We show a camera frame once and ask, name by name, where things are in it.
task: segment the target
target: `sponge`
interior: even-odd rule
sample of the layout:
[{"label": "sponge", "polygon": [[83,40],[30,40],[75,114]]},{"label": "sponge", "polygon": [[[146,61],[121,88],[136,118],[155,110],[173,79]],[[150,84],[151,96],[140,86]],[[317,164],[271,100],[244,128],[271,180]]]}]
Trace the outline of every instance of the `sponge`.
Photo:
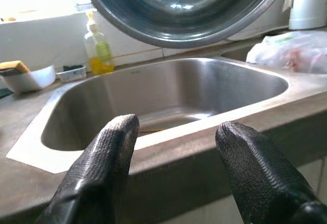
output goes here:
[{"label": "sponge", "polygon": [[27,72],[30,70],[19,60],[0,63],[1,76],[13,76]]}]

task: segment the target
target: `dish soap bottle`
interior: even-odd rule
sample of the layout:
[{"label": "dish soap bottle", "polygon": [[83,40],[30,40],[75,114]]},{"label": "dish soap bottle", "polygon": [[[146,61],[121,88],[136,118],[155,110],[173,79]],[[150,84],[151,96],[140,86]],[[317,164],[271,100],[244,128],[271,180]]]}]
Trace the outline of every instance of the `dish soap bottle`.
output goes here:
[{"label": "dish soap bottle", "polygon": [[84,36],[85,47],[93,74],[106,74],[113,72],[114,64],[109,45],[105,35],[99,31],[98,24],[94,21],[93,11],[86,12],[88,33]]}]

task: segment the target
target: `sink basin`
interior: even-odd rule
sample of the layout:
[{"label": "sink basin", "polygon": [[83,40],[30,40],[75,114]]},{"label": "sink basin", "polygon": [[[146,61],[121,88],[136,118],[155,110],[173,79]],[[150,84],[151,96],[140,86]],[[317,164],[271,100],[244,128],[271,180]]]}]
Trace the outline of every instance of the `sink basin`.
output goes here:
[{"label": "sink basin", "polygon": [[154,145],[170,150],[169,141],[327,91],[327,75],[252,66],[233,60],[244,61],[252,45],[233,46],[66,84],[7,157],[52,173],[66,171],[109,120],[130,113],[141,125],[135,150],[151,155]]},{"label": "sink basin", "polygon": [[244,45],[238,48],[231,48],[227,51],[224,51],[221,56],[229,59],[235,59],[239,61],[246,61],[247,53],[252,49],[253,45]]},{"label": "sink basin", "polygon": [[190,58],[99,76],[65,92],[41,136],[56,150],[83,150],[111,119],[136,114],[139,136],[272,98],[285,79],[235,63]]}]

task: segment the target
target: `countertop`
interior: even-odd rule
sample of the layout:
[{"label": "countertop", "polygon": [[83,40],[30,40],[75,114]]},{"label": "countertop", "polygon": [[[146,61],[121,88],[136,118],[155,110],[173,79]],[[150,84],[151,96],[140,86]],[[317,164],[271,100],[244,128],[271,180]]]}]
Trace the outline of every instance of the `countertop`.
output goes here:
[{"label": "countertop", "polygon": [[[32,223],[64,177],[6,158],[60,86],[0,99],[0,223]],[[327,92],[238,121],[268,135],[295,166],[327,155]],[[229,195],[214,135],[213,127],[135,151],[120,223],[160,222]]]}]

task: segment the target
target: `gloved hand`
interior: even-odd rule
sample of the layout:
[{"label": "gloved hand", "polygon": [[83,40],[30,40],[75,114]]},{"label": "gloved hand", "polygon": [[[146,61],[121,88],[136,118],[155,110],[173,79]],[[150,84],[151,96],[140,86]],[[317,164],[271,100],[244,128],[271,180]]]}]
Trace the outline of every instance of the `gloved hand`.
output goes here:
[{"label": "gloved hand", "polygon": [[227,122],[216,144],[245,224],[327,223],[327,207],[266,136]]},{"label": "gloved hand", "polygon": [[74,162],[37,224],[115,223],[138,135],[135,115],[116,117]]}]

